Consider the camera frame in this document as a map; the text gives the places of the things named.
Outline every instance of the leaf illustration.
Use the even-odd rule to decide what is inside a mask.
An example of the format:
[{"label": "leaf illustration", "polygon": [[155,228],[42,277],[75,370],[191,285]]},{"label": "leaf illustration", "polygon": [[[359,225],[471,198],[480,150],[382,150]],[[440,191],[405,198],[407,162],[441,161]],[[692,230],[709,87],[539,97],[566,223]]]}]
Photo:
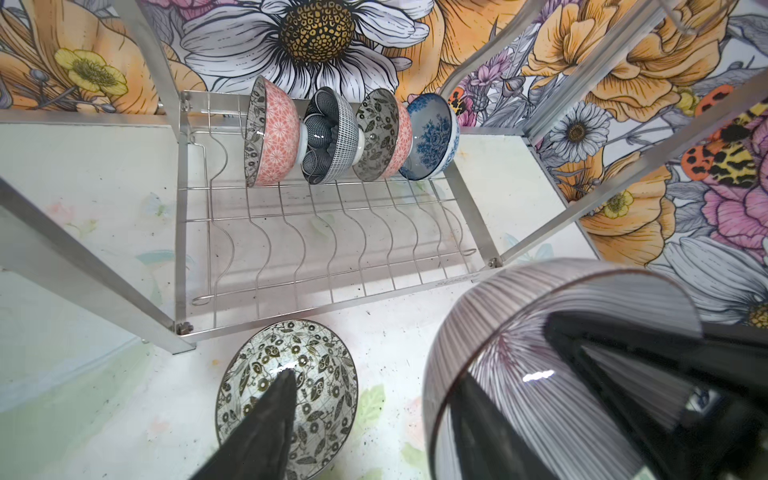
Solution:
[{"label": "leaf illustration", "polygon": [[360,398],[357,402],[355,426],[358,428],[365,428],[375,425],[382,414],[385,401],[386,395],[384,394],[383,384],[363,390],[362,393],[360,393]]},{"label": "leaf illustration", "polygon": [[702,182],[675,182],[667,184],[667,193],[681,200],[703,201],[704,194],[709,189],[709,185]]},{"label": "leaf illustration", "polygon": [[250,369],[246,369],[243,376],[240,377],[240,394],[243,395],[245,387],[248,386],[248,380],[250,379]]},{"label": "leaf illustration", "polygon": [[678,207],[674,212],[675,231],[689,232],[708,225],[707,219],[701,212],[704,202],[691,202]]},{"label": "leaf illustration", "polygon": [[320,453],[323,451],[325,447],[326,447],[326,440],[325,439],[320,440],[320,442],[317,444],[317,447],[315,447],[315,456],[317,457],[318,455],[320,455]]},{"label": "leaf illustration", "polygon": [[299,427],[296,429],[296,434],[299,436],[299,440],[302,443],[306,444],[306,430],[304,429],[304,427],[299,425]]},{"label": "leaf illustration", "polygon": [[323,355],[323,357],[320,359],[320,361],[317,364],[317,371],[318,372],[325,372],[325,370],[328,368],[328,363],[330,362],[331,357],[326,354]]},{"label": "leaf illustration", "polygon": [[336,404],[336,409],[333,411],[333,419],[336,420],[339,418],[339,415],[341,415],[341,408],[344,406],[344,397],[339,399],[339,402]]},{"label": "leaf illustration", "polygon": [[310,393],[310,400],[313,402],[320,398],[320,396],[323,394],[323,387],[325,386],[325,382],[323,379],[319,379],[315,382],[315,384],[312,386],[312,392]]}]

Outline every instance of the ceramic bowl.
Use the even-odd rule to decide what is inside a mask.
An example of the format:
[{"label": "ceramic bowl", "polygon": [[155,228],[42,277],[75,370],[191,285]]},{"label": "ceramic bowl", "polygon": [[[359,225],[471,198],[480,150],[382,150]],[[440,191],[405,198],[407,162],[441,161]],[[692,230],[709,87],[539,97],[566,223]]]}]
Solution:
[{"label": "ceramic bowl", "polygon": [[281,181],[306,151],[306,129],[296,105],[262,76],[250,94],[245,140],[247,187]]},{"label": "ceramic bowl", "polygon": [[397,111],[399,114],[399,128],[395,153],[392,154],[392,160],[390,160],[389,165],[386,166],[382,178],[389,178],[396,174],[397,171],[400,170],[400,167],[406,162],[406,159],[411,154],[411,147],[413,147],[413,130],[411,128],[411,117],[408,115],[408,109],[406,109],[405,105],[398,102]]},{"label": "ceramic bowl", "polygon": [[286,478],[310,478],[339,452],[357,411],[355,363],[319,323],[276,323],[240,348],[219,387],[216,434],[222,443],[285,368],[294,369],[297,387]]},{"label": "ceramic bowl", "polygon": [[382,176],[395,153],[398,138],[399,112],[395,95],[380,88],[367,94],[355,113],[358,127],[365,138],[360,162],[355,164],[355,175],[372,182]]},{"label": "ceramic bowl", "polygon": [[408,180],[424,180],[442,172],[458,148],[456,113],[437,94],[419,95],[409,106],[413,147],[400,174]]},{"label": "ceramic bowl", "polygon": [[310,184],[333,182],[362,157],[365,141],[352,107],[330,88],[314,94],[303,125],[310,151],[303,156],[301,170]]}]

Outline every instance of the metal bar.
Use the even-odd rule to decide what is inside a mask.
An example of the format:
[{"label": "metal bar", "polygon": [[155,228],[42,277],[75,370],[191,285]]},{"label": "metal bar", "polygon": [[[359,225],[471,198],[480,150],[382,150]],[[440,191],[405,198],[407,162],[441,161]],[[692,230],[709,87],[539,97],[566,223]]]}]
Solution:
[{"label": "metal bar", "polygon": [[174,130],[176,140],[180,141],[181,101],[176,89],[174,76],[165,57],[163,44],[144,14],[141,0],[115,0],[112,6],[125,24],[131,40],[138,45],[144,62],[149,68],[154,87],[165,108],[165,117]]},{"label": "metal bar", "polygon": [[189,182],[189,127],[187,112],[180,111],[176,174],[176,223],[174,228],[174,332],[187,318],[187,185]]},{"label": "metal bar", "polygon": [[456,163],[450,164],[444,173],[458,208],[462,211],[464,220],[467,222],[467,228],[469,228],[472,238],[475,239],[475,245],[480,252],[483,263],[490,268],[501,266],[502,263],[499,260],[501,257],[498,255],[493,237],[491,237],[491,233],[482,219],[482,214],[480,214],[480,209],[472,198],[472,194],[469,193],[467,184],[464,183]]},{"label": "metal bar", "polygon": [[0,178],[0,264],[171,353],[174,321]]},{"label": "metal bar", "polygon": [[471,57],[467,58],[464,63],[456,67],[445,82],[443,82],[440,88],[440,96],[448,100],[464,77],[479,68],[480,65],[483,65],[522,35],[523,31],[536,19],[545,3],[543,0],[526,0],[511,22],[496,34],[493,40],[483,45]]},{"label": "metal bar", "polygon": [[[449,202],[449,201],[455,201],[453,198],[449,198],[446,200],[428,200],[426,202],[421,202],[422,205],[429,205],[429,204],[441,204],[442,202]],[[392,205],[374,205],[371,208],[392,208]],[[368,207],[351,207],[351,208],[329,208],[328,210],[319,210],[319,213],[321,214],[330,214],[333,212],[354,212],[357,210],[368,210]],[[263,214],[263,215],[256,215],[257,218],[273,218],[273,217],[293,217],[295,215],[312,215],[313,212],[288,212],[286,214]],[[222,220],[248,220],[248,217],[221,217],[221,218],[193,218],[191,220],[187,220],[188,223],[196,223],[196,222],[219,222]]]},{"label": "metal bar", "polygon": [[614,25],[587,55],[573,75],[568,75],[552,96],[534,111],[522,125],[521,131],[532,144],[537,144],[554,124],[577,104],[600,80],[664,19],[656,0],[643,0]]},{"label": "metal bar", "polygon": [[736,89],[727,98],[699,117],[693,118],[687,126],[681,128],[676,134],[644,152],[639,160],[624,168],[616,177],[606,180],[592,192],[569,205],[528,235],[520,243],[504,252],[502,262],[504,264],[509,263],[541,241],[549,238],[553,233],[557,233],[587,212],[599,207],[617,192],[661,167],[668,160],[677,158],[693,146],[696,141],[714,133],[718,128],[765,97],[768,97],[768,69],[754,75],[741,88]]},{"label": "metal bar", "polygon": [[[416,258],[415,261],[421,262],[423,260],[432,260],[432,259],[435,259],[435,258],[436,259],[440,259],[441,257],[447,257],[448,255],[462,255],[462,253],[461,252],[441,253],[440,257],[438,257],[437,255],[431,255],[429,257],[418,257],[418,258]],[[397,261],[397,262],[391,262],[390,265],[403,265],[404,263],[413,263],[413,261],[414,260],[410,260],[410,259],[408,259],[408,260],[400,260],[400,261]],[[329,273],[327,275],[308,276],[307,278],[299,278],[295,282],[291,280],[291,281],[288,281],[288,282],[270,283],[269,285],[262,285],[262,286],[259,286],[258,288],[252,288],[252,287],[241,288],[241,289],[238,289],[238,290],[229,290],[227,292],[217,293],[216,295],[217,296],[227,296],[227,295],[236,295],[238,293],[256,292],[258,290],[267,290],[267,289],[270,289],[270,288],[277,288],[278,286],[289,286],[289,285],[293,285],[295,283],[305,283],[305,282],[311,282],[313,280],[321,280],[321,279],[324,279],[326,277],[335,277],[335,276],[349,275],[350,273],[355,273],[356,271],[362,272],[364,270],[373,270],[375,268],[381,268],[383,266],[384,265],[361,266],[360,270],[348,270],[346,272]],[[198,305],[198,303],[196,303],[196,302],[200,302],[201,300],[209,300],[209,299],[211,299],[213,297],[214,297],[213,295],[196,296],[192,300],[192,302],[193,302],[194,305]]]},{"label": "metal bar", "polygon": [[466,275],[454,276],[447,280],[438,280],[436,282],[421,283],[419,285],[407,286],[399,290],[390,290],[389,292],[375,293],[369,296],[358,296],[351,300],[344,300],[337,303],[329,303],[328,305],[318,306],[315,308],[309,308],[299,310],[297,312],[283,313],[280,315],[271,316],[261,320],[251,320],[243,323],[236,323],[234,325],[220,326],[215,329],[201,330],[199,332],[192,332],[181,338],[199,342],[201,340],[213,339],[219,336],[230,335],[232,333],[245,332],[246,330],[262,329],[264,327],[273,325],[284,320],[303,318],[312,315],[319,315],[321,313],[333,312],[335,310],[341,310],[344,308],[350,308],[353,306],[364,305],[370,302],[378,302],[380,300],[386,300],[388,298],[394,298],[401,295],[409,295],[411,293],[422,292],[424,290],[430,290],[444,285],[452,285],[454,283],[479,281],[488,278],[495,273],[494,270],[482,270],[480,272],[468,273]]},{"label": "metal bar", "polygon": [[0,124],[99,125],[120,127],[168,127],[163,115],[85,114],[77,111],[0,110]]}]

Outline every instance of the stainless steel dish rack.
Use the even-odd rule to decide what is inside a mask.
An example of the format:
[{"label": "stainless steel dish rack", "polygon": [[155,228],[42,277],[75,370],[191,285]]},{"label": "stainless steel dish rack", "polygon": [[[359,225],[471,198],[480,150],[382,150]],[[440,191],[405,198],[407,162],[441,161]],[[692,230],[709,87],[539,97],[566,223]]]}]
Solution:
[{"label": "stainless steel dish rack", "polygon": [[[462,130],[462,135],[513,135],[529,145],[539,141],[629,45],[664,18],[658,1],[636,2],[522,125]],[[470,71],[521,35],[543,4],[528,0],[493,40],[454,70],[441,94],[447,98]],[[444,177],[421,182],[363,183],[350,173],[334,184],[310,187],[294,169],[279,185],[245,188],[241,155],[248,97],[177,91],[141,3],[116,0],[114,7],[144,56],[165,115],[0,111],[0,123],[77,124],[96,117],[101,124],[170,125],[178,141],[175,317],[159,310],[2,179],[0,263],[172,353],[193,349],[198,340],[281,319],[492,275],[768,97],[768,73],[763,71],[500,251],[456,164]],[[296,106],[302,114],[306,101],[297,100]],[[187,278],[189,252],[206,260],[202,280]]]}]

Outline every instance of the pink patterned bowl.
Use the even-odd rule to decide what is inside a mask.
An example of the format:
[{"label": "pink patterned bowl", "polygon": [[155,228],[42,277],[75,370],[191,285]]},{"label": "pink patterned bowl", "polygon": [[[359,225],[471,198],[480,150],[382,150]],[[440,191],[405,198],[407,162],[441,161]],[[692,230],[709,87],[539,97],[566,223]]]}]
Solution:
[{"label": "pink patterned bowl", "polygon": [[381,178],[389,178],[396,174],[397,171],[400,170],[400,167],[406,162],[406,158],[411,154],[411,147],[413,146],[413,129],[411,128],[411,116],[408,115],[408,109],[398,102],[397,112],[399,115],[399,123],[397,143],[395,143],[395,153],[392,154],[392,160],[389,161]]},{"label": "pink patterned bowl", "polygon": [[259,76],[256,84],[263,82],[266,92],[266,124],[263,129],[263,146],[256,164],[256,185],[274,185],[280,182],[304,156],[306,128],[299,122],[299,114],[293,100],[271,81]]}]

